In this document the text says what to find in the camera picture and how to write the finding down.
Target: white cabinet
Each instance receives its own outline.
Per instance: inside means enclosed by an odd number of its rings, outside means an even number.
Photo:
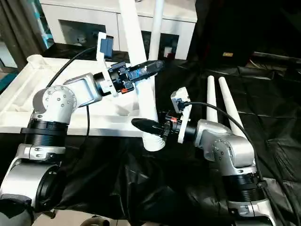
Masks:
[[[151,32],[152,18],[138,16],[141,31]],[[195,23],[162,19],[161,33],[178,35],[178,45],[175,58],[186,60]],[[121,14],[118,14],[118,29],[120,51],[127,51],[127,40],[125,37],[124,27],[122,24]]]
[[[66,34],[72,22],[73,27],[80,22],[91,27],[99,24],[95,30],[102,31],[105,27],[107,35],[114,37],[114,50],[127,51],[118,0],[40,0],[40,3],[55,42],[74,44],[70,40],[74,35]],[[142,31],[151,32],[154,7],[155,0],[136,3]],[[196,22],[195,0],[165,0],[161,33],[178,36],[176,59],[186,59]]]
[[[107,35],[114,37],[113,49],[119,50],[117,13],[46,4],[42,4],[42,8],[55,42],[68,44],[62,29],[65,21],[100,24],[105,27]]]

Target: black plastic sheet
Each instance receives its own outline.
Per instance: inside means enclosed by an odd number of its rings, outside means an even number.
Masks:
[[[170,94],[183,86],[192,101],[205,102],[209,75],[216,78],[217,105],[221,108],[224,104],[217,79],[226,78],[258,154],[281,175],[300,210],[301,80],[241,67],[202,71],[198,63],[173,61],[166,63],[156,78],[157,110],[172,110]],[[205,117],[205,108],[193,106],[193,120]],[[218,117],[219,122],[229,125],[222,115]],[[2,170],[8,168],[17,142],[22,142],[21,135],[9,139],[11,136],[0,134],[3,147],[9,150]],[[171,137],[165,148],[150,153],[140,138],[91,137],[82,152],[77,147],[83,140],[84,137],[67,137],[63,169],[68,177],[59,209],[128,219],[132,225],[146,221],[167,225],[229,224],[218,173],[204,160],[202,150],[192,144],[181,145]],[[294,221],[272,175],[261,164],[260,167],[283,215]]]

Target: white pole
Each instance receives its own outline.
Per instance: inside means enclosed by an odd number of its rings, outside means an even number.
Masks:
[[[207,78],[207,103],[216,106],[214,77],[210,75]],[[211,107],[207,107],[206,119],[218,122],[217,111]]]
[[[232,95],[230,93],[230,90],[229,90],[229,87],[227,85],[225,78],[220,77],[218,79],[218,81],[221,86],[222,98],[224,100],[227,113],[230,116],[232,116],[243,127],[243,123],[240,120],[237,108],[235,106],[235,103],[233,101]],[[230,121],[230,126],[231,126],[231,130],[232,130],[233,134],[246,138],[244,133],[232,121]]]
[[[149,60],[158,59],[163,9],[164,9],[164,0],[156,0],[156,5],[154,9],[154,18],[152,20],[152,31],[150,37]],[[155,94],[155,76],[152,76],[150,80],[151,80],[151,88]]]
[[[135,66],[146,61],[135,0],[119,0],[119,5],[126,34],[128,55],[131,65]],[[136,82],[135,88],[138,96],[140,116],[158,121],[156,102],[150,79]],[[151,152],[158,151],[165,146],[162,138],[149,133],[144,133],[142,139],[144,148]]]

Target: dark curtain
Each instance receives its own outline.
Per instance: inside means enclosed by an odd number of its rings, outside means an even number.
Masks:
[[[0,0],[0,33],[18,70],[22,70],[27,64],[28,56],[42,53],[22,0]]]

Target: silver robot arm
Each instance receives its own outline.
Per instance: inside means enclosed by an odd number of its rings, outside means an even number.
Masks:
[[[276,226],[270,202],[262,190],[264,184],[259,180],[250,142],[220,123],[203,119],[197,124],[190,122],[191,105],[180,104],[190,102],[185,87],[175,91],[171,100],[176,113],[182,113],[180,119],[166,115],[164,125],[148,119],[133,119],[132,124],[164,139],[169,134],[177,134],[179,143],[192,142],[204,150],[204,157],[215,162],[222,177],[229,214],[234,218],[232,225]]]
[[[34,112],[0,188],[0,226],[29,226],[41,212],[59,203],[65,174],[60,169],[72,113],[102,100],[103,96],[134,90],[133,83],[155,75],[162,61],[135,67],[125,62],[108,71],[84,74],[63,85],[45,88],[33,98]]]

